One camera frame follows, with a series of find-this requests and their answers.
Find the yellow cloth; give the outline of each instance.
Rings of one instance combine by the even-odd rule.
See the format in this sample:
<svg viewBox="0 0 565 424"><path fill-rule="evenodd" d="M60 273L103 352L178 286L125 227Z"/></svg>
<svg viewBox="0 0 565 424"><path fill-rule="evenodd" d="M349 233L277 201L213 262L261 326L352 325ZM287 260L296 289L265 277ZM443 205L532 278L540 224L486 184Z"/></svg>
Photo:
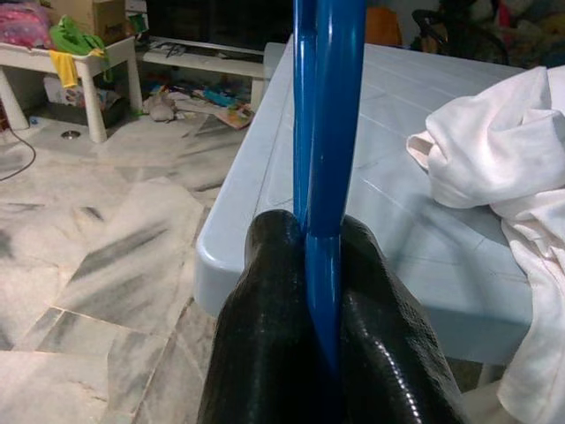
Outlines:
<svg viewBox="0 0 565 424"><path fill-rule="evenodd" d="M51 62L55 66L56 73L59 75L61 84L64 88L75 87L79 84L79 76L77 75L77 67L74 64L70 53L50 50Z"/></svg>

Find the white stool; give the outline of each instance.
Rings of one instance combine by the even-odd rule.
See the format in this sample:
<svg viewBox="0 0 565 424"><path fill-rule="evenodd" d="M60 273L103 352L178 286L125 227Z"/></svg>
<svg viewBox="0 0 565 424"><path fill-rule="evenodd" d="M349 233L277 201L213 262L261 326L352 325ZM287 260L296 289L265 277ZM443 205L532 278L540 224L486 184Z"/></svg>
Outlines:
<svg viewBox="0 0 565 424"><path fill-rule="evenodd" d="M133 110L141 110L143 105L133 38L111 44L107 47L107 51L110 66L127 62L130 104ZM73 56L73 58L77 66L77 74L82 80L82 87L84 88L90 139L94 143L102 143L106 141L107 135L93 77L104 71L104 61L93 56ZM29 123L19 107L18 99L16 99L10 82L6 78L3 66L48 73L57 73L57 71L51 62L48 50L28 49L0 42L0 99L4 104L4 110L11 128L14 130L26 129L29 127Z"/></svg>

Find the orange object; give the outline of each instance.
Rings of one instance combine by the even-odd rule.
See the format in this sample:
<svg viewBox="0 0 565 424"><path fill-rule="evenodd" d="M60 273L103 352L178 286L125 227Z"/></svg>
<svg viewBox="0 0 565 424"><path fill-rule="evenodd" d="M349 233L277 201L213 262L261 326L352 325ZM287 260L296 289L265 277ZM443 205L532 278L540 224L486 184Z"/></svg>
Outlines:
<svg viewBox="0 0 565 424"><path fill-rule="evenodd" d="M401 46L403 37L396 13L388 7L368 7L365 42L382 46Z"/></svg>

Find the black cable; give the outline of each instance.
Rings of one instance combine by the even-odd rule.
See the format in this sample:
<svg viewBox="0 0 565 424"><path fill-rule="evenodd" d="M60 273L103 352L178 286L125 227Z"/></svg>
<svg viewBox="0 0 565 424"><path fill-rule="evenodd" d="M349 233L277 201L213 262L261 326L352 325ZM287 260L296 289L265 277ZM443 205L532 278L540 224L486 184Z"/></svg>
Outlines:
<svg viewBox="0 0 565 424"><path fill-rule="evenodd" d="M27 163L26 166L20 168L19 170L13 172L12 174L8 175L7 177L2 177L0 178L0 182L5 181L7 179L10 179L12 177L17 176L18 174L22 173L24 170L26 170L27 168L29 168L30 166L32 166L32 164L35 162L35 158L37 157L37 152L35 151L35 148L29 144L27 141L25 141L24 139L22 139L21 137L19 137L11 128L8 128L10 130L11 135L13 135L14 137L16 137L16 139L18 139L18 141L20 143L25 144L26 146L28 146L30 148L30 150L32 151L33 157L31 159L31 161L29 161Z"/></svg>

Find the television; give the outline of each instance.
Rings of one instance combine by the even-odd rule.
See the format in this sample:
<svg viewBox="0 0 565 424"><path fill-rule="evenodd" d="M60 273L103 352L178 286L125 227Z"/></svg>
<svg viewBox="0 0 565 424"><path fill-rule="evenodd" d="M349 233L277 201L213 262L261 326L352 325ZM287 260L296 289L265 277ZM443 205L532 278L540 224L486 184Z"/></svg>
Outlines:
<svg viewBox="0 0 565 424"><path fill-rule="evenodd" d="M292 34L292 0L147 0L149 35L201 47L262 52Z"/></svg>

